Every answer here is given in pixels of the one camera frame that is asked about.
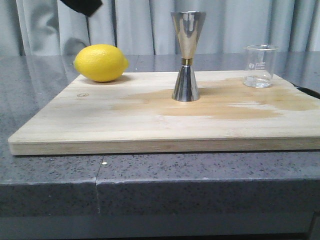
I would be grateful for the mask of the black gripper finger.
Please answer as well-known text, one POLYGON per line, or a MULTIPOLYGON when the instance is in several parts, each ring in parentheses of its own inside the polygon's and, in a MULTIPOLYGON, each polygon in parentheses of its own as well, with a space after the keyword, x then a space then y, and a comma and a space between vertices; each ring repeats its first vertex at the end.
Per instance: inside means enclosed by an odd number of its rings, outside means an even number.
POLYGON ((103 5, 101 0, 61 0, 61 2, 87 17, 91 17, 103 5))

